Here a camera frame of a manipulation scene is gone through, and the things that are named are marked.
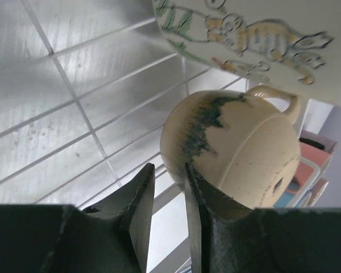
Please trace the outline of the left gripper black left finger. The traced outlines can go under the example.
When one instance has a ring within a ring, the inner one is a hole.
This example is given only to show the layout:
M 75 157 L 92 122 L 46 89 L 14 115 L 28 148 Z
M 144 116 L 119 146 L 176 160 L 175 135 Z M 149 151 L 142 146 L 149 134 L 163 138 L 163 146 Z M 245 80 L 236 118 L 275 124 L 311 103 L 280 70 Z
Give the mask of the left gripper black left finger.
M 83 210 L 0 205 L 0 272 L 145 272 L 154 192 L 148 163 Z

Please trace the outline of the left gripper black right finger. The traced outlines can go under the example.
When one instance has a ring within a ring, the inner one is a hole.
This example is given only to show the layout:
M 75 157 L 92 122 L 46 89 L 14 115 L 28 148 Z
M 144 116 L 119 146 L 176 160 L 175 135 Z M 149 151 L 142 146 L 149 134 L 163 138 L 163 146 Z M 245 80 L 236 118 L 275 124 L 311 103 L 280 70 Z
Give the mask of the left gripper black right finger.
M 250 209 L 185 171 L 193 272 L 341 272 L 341 208 Z

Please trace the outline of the beige stoneware mug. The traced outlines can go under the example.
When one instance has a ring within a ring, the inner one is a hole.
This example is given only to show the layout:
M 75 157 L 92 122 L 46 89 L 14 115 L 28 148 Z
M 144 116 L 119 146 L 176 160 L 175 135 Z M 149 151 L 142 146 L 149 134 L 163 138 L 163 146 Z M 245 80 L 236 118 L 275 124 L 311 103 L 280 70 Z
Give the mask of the beige stoneware mug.
M 294 124 L 297 96 L 259 85 L 239 93 L 203 90 L 184 98 L 167 118 L 160 153 L 184 184 L 186 165 L 248 208 L 270 208 L 291 182 L 301 157 Z

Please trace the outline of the pink mug white inside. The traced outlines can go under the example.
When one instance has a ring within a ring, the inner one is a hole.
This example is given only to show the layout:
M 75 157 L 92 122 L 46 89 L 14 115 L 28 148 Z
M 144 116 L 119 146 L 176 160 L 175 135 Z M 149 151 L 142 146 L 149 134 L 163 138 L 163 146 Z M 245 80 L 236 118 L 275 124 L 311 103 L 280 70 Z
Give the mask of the pink mug white inside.
M 332 155 L 326 151 L 323 151 L 321 149 L 318 149 L 314 146 L 311 146 L 303 142 L 300 142 L 300 148 L 302 158 L 308 159 L 320 167 L 320 173 L 317 176 L 317 178 L 313 181 L 313 183 L 309 186 L 310 189 L 317 183 L 317 181 L 324 174 L 326 168 L 330 164 Z M 313 172 L 314 170 L 309 165 L 300 162 L 296 170 L 296 174 L 294 175 L 294 178 L 290 182 L 286 191 L 292 194 L 296 194 L 300 190 L 300 188 L 306 183 L 307 179 L 311 176 Z

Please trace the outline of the mauve purple mug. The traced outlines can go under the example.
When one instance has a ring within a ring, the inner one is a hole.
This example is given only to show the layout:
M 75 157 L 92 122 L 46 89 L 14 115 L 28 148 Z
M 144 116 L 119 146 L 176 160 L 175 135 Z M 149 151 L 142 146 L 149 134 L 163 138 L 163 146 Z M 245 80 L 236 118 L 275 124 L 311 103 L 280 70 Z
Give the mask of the mauve purple mug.
M 300 142 L 306 143 L 329 154 L 332 154 L 334 152 L 338 144 L 335 140 L 306 130 L 301 131 Z

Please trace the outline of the clear acrylic dish rack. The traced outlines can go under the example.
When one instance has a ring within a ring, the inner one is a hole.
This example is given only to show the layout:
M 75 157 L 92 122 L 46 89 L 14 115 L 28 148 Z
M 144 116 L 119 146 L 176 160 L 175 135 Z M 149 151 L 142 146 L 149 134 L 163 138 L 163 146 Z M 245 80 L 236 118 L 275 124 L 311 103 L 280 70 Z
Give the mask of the clear acrylic dish rack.
M 166 117 L 201 89 L 245 91 L 270 58 L 229 74 L 174 52 L 157 1 L 0 1 L 0 203 L 39 220 L 35 234 L 0 227 L 0 272 L 42 272 L 50 252 L 29 247 L 60 222 L 59 206 L 84 208 L 156 166 L 148 270 L 190 271 L 184 195 L 159 153 Z

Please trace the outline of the green-inside patterned mug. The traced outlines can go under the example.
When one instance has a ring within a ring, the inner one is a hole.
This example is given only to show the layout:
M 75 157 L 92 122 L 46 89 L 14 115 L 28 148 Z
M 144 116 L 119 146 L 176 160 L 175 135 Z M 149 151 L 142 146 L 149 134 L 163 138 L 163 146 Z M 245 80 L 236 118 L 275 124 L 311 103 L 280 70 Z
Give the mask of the green-inside patterned mug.
M 183 57 L 341 107 L 341 1 L 153 1 Z

